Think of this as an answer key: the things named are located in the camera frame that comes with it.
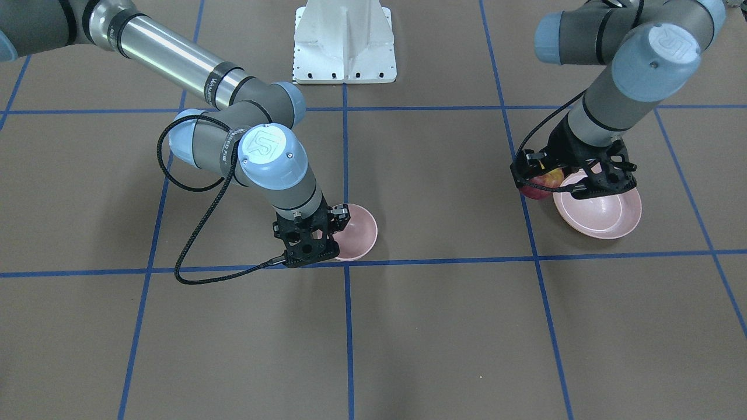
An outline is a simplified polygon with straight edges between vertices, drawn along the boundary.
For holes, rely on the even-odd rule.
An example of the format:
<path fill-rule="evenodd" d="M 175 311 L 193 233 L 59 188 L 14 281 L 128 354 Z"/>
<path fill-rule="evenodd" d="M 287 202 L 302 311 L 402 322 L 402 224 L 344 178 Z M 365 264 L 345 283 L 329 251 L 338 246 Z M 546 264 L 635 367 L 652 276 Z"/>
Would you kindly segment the red apple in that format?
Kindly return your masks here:
<path fill-rule="evenodd" d="M 562 186 L 564 178 L 565 175 L 563 169 L 558 168 L 545 173 L 544 175 L 531 178 L 529 183 L 536 184 L 537 186 L 541 186 L 544 188 L 560 188 L 560 186 Z M 525 198 L 532 200 L 543 200 L 553 194 L 551 191 L 534 188 L 526 184 L 523 184 L 523 186 L 520 187 L 519 192 Z"/>

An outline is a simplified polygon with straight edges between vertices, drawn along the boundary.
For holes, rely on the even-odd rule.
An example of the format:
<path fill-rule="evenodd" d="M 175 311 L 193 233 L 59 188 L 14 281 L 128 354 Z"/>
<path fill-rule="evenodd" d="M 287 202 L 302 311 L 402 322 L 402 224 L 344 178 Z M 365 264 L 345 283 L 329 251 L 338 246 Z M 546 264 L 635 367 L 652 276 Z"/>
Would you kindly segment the pink bowl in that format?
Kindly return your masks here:
<path fill-rule="evenodd" d="M 336 256 L 339 261 L 360 260 L 376 244 L 378 227 L 374 216 L 364 207 L 347 203 L 350 220 L 341 232 L 333 235 L 340 251 Z"/>

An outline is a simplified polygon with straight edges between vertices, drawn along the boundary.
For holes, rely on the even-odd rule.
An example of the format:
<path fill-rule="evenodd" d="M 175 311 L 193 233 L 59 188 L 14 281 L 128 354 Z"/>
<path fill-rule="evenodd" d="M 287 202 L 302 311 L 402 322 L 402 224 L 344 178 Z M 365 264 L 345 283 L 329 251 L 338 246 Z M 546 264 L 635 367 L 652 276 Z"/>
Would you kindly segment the pink plate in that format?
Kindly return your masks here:
<path fill-rule="evenodd" d="M 553 203 L 571 228 L 596 239 L 619 239 L 637 228 L 643 213 L 638 189 L 624 194 L 574 199 L 570 193 L 554 193 Z"/>

